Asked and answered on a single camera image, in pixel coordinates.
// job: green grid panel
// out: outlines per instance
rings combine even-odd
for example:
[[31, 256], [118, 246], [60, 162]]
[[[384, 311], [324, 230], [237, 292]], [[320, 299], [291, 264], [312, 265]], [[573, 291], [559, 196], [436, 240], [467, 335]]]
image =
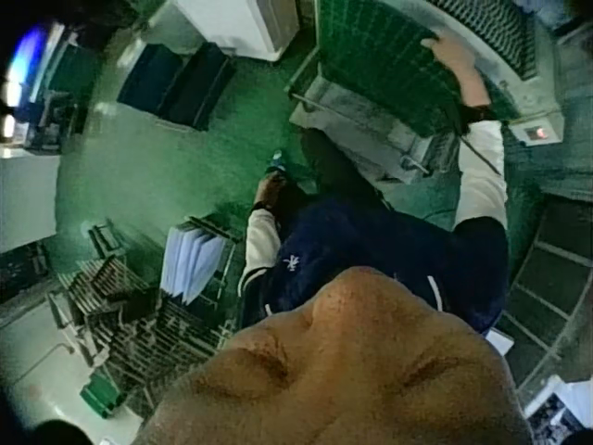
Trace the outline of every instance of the green grid panel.
[[[364, 95], [421, 137], [450, 127], [443, 108], [459, 103], [455, 76], [420, 45], [430, 30], [376, 0], [319, 0], [323, 77]], [[502, 120], [519, 115], [486, 81]]]

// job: dark pants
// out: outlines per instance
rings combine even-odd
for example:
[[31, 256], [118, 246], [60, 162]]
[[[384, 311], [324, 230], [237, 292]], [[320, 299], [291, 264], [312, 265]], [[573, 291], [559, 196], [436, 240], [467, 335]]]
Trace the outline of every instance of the dark pants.
[[[315, 174], [320, 197], [334, 195], [364, 207], [383, 206], [379, 192], [364, 179], [356, 166], [321, 130], [307, 129], [301, 136], [301, 149]], [[307, 195], [289, 181], [278, 196], [272, 213], [281, 226], [281, 239], [298, 212], [317, 197]]]

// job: metal rod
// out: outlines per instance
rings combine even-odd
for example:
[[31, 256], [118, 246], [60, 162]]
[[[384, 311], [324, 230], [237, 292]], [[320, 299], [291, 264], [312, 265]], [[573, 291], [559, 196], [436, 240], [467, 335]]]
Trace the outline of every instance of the metal rod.
[[369, 133], [375, 134], [375, 136], [378, 136], [380, 139], [386, 141], [391, 147], [393, 147], [395, 150], [397, 150], [401, 154], [401, 157], [403, 159], [408, 160], [418, 170], [420, 170], [424, 174], [430, 174], [430, 172], [428, 170], [426, 170], [426, 168], [420, 162], [418, 162], [416, 159], [414, 159], [412, 156], [410, 156], [405, 150], [403, 150], [402, 148], [400, 148], [398, 146], [394, 146], [393, 144], [391, 144], [389, 139], [387, 139], [385, 136], [383, 136], [382, 134], [380, 134], [373, 128], [369, 127], [368, 125], [365, 125], [363, 123], [355, 121], [354, 119], [350, 118], [346, 114], [341, 113], [340, 111], [336, 111], [333, 108], [329, 108], [329, 107], [325, 106], [324, 104], [320, 104], [319, 102], [315, 102], [314, 100], [308, 99], [308, 98], [304, 97], [303, 95], [299, 95], [297, 93], [292, 93], [291, 96], [297, 100], [300, 100], [301, 102], [303, 102], [307, 105], [311, 105], [312, 107], [321, 109], [323, 111], [327, 111], [328, 113], [332, 113], [335, 116], [338, 116], [342, 119], [345, 119], [347, 121], [354, 123], [358, 127], [362, 127], [365, 131], [367, 131]]

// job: white machine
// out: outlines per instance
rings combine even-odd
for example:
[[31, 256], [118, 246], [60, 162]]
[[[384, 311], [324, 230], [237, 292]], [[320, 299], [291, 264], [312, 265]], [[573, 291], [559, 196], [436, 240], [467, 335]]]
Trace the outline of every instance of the white machine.
[[295, 0], [174, 0], [223, 51], [275, 62], [298, 32]]
[[528, 146], [562, 142], [558, 48], [538, 19], [514, 13], [514, 5], [503, 0], [480, 7], [472, 0], [381, 1], [426, 28], [453, 31], [472, 47], [478, 69], [521, 114], [509, 125], [517, 139]]

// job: white wall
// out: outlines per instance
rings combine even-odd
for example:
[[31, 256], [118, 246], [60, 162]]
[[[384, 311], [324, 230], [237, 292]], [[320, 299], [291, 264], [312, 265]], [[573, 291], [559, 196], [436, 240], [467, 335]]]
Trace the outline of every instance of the white wall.
[[0, 252], [56, 233], [58, 156], [0, 159]]

